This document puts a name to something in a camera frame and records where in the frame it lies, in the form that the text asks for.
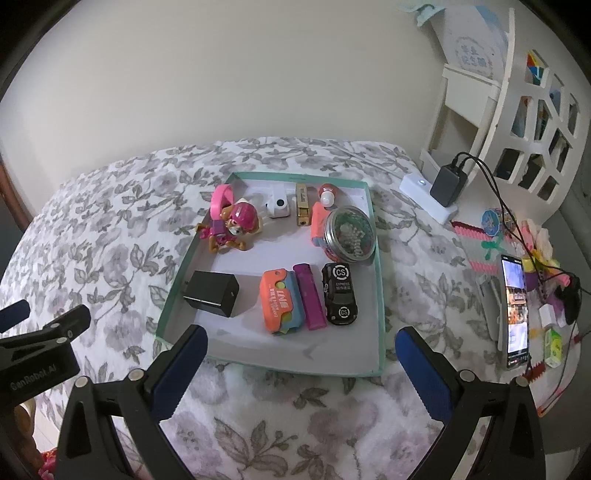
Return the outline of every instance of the pink ring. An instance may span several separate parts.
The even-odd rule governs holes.
[[[209,206],[209,215],[212,220],[219,220],[222,215],[222,209],[234,203],[234,193],[232,186],[223,183],[218,185],[212,193],[212,201]]]

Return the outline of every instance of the floral bedsheet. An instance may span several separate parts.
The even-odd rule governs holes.
[[[25,298],[32,331],[84,303],[92,325],[73,342],[94,382],[146,368],[157,319],[213,189],[234,171],[363,180],[376,212],[384,273],[387,362],[379,378],[323,378],[211,360],[162,428],[199,479],[404,479],[440,431],[397,361],[394,335],[415,326],[456,368],[495,380],[495,346],[456,234],[399,191],[416,170],[379,142],[263,137],[160,150],[82,174],[26,231],[0,283],[0,307]],[[60,427],[70,379],[38,397]],[[122,422],[137,475],[147,477]],[[470,443],[472,456],[483,435]]]

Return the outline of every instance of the white bottle cap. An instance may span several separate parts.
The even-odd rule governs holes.
[[[332,207],[335,204],[335,194],[330,190],[325,190],[320,195],[320,203],[323,207]]]

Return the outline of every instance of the glass jar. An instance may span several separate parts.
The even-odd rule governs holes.
[[[362,262],[374,253],[375,227],[357,207],[339,207],[326,218],[324,241],[324,253],[332,261]]]

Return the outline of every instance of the white power strip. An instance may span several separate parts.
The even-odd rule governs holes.
[[[409,173],[400,183],[400,191],[403,194],[418,203],[423,210],[443,225],[456,214],[457,206],[441,205],[431,197],[431,187],[432,185],[420,173]]]

